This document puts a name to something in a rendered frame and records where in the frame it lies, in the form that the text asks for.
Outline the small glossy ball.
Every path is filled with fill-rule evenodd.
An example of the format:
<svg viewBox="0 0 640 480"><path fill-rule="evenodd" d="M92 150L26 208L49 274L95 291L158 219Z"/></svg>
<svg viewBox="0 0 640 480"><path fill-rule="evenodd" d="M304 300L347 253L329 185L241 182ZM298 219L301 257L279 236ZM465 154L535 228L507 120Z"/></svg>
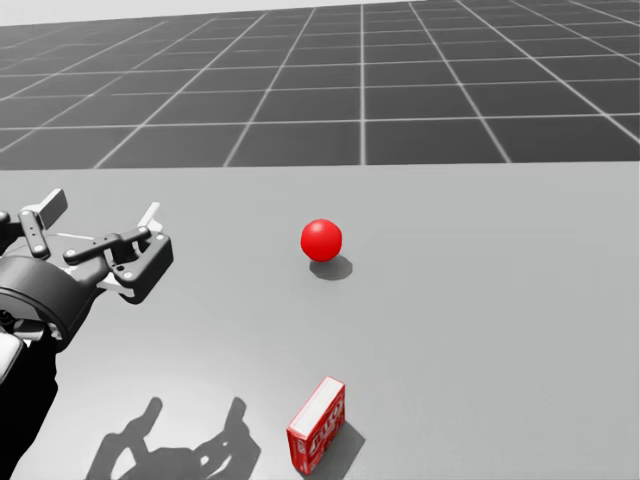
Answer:
<svg viewBox="0 0 640 480"><path fill-rule="evenodd" d="M333 222L316 219L303 228L300 246L310 260L327 262L339 255L342 249L342 232Z"/></svg>

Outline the red and white carton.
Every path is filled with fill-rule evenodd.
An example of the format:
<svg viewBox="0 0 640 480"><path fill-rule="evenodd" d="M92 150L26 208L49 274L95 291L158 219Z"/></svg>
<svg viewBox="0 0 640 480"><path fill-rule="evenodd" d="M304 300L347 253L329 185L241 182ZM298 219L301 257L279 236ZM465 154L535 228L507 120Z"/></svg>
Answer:
<svg viewBox="0 0 640 480"><path fill-rule="evenodd" d="M310 475L345 422L345 384L325 377L286 429L293 467Z"/></svg>

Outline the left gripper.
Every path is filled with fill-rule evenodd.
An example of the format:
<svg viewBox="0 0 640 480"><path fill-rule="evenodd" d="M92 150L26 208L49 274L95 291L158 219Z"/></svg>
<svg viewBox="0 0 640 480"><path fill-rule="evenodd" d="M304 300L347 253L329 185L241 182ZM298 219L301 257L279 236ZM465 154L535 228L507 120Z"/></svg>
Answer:
<svg viewBox="0 0 640 480"><path fill-rule="evenodd" d="M139 304L173 263L171 239L155 219L158 202L132 230L82 237L80 247L64 251L66 264L35 259L50 256L44 233L67 208L64 190L56 188L15 214L0 210L0 258L19 238L33 257L0 259L0 329L23 340L50 336L59 351L69 346L101 293Z"/></svg>

